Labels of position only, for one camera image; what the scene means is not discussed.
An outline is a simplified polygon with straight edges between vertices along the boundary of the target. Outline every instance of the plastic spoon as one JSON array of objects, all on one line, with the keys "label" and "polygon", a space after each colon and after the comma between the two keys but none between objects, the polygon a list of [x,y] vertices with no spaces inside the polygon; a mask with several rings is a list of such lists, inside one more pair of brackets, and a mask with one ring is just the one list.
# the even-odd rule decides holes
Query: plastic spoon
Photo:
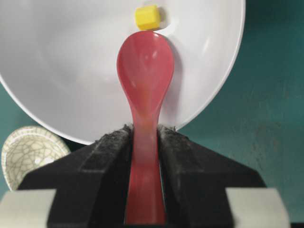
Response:
[{"label": "plastic spoon", "polygon": [[134,124],[126,224],[163,224],[166,220],[157,124],[173,71],[172,50],[166,39],[154,32],[132,34],[119,51],[117,72]]}]

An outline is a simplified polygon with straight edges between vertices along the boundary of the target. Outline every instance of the yellow block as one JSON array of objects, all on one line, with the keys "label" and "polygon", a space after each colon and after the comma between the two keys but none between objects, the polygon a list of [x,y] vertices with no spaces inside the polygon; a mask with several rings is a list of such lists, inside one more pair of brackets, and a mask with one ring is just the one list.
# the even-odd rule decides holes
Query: yellow block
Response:
[{"label": "yellow block", "polygon": [[137,8],[135,21],[140,30],[157,29],[160,26],[160,13],[156,5]]}]

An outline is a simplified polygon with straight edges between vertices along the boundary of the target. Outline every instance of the spoon handle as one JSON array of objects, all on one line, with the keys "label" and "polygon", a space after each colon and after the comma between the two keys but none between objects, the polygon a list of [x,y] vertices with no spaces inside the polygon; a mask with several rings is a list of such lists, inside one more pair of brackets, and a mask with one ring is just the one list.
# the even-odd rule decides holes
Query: spoon handle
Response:
[{"label": "spoon handle", "polygon": [[126,224],[164,224],[157,122],[134,123]]}]

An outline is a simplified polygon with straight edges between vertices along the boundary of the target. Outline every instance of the white bowl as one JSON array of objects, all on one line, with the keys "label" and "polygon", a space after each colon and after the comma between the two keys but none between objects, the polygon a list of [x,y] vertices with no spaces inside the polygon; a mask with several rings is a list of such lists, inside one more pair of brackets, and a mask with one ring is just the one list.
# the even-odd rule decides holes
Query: white bowl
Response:
[{"label": "white bowl", "polygon": [[0,81],[49,130],[78,143],[132,121],[116,74],[136,7],[157,4],[175,54],[160,123],[181,128],[219,91],[241,42],[245,0],[0,0]]}]

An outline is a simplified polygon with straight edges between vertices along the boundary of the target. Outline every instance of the white block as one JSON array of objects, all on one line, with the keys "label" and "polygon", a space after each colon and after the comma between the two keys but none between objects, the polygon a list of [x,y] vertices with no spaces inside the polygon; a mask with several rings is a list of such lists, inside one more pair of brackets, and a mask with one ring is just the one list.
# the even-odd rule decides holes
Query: white block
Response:
[{"label": "white block", "polygon": [[226,188],[235,228],[290,228],[288,213],[273,188]]},{"label": "white block", "polygon": [[46,228],[56,190],[6,192],[0,203],[0,228]]}]

